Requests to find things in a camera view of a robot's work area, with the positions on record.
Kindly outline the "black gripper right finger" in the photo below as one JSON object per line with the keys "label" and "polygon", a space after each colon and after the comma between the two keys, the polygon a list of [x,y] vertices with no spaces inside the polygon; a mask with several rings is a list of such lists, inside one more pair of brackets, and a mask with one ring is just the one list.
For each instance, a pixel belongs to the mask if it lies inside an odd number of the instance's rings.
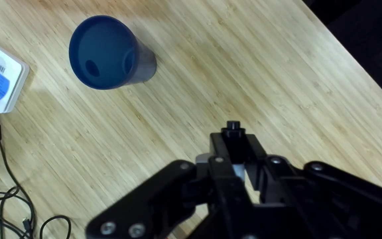
{"label": "black gripper right finger", "polygon": [[269,174],[266,171],[266,158],[264,147],[258,142],[254,134],[246,135],[246,159],[245,170],[249,176],[250,184],[254,191],[258,191],[258,198],[265,199],[269,184]]}

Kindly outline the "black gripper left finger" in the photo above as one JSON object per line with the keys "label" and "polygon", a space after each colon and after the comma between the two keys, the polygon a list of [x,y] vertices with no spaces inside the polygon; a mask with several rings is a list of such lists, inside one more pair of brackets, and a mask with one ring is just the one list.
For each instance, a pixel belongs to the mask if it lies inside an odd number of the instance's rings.
{"label": "black gripper left finger", "polygon": [[221,208],[241,208],[244,206],[244,182],[236,172],[226,143],[220,133],[212,133],[209,178],[213,186],[213,199]]}

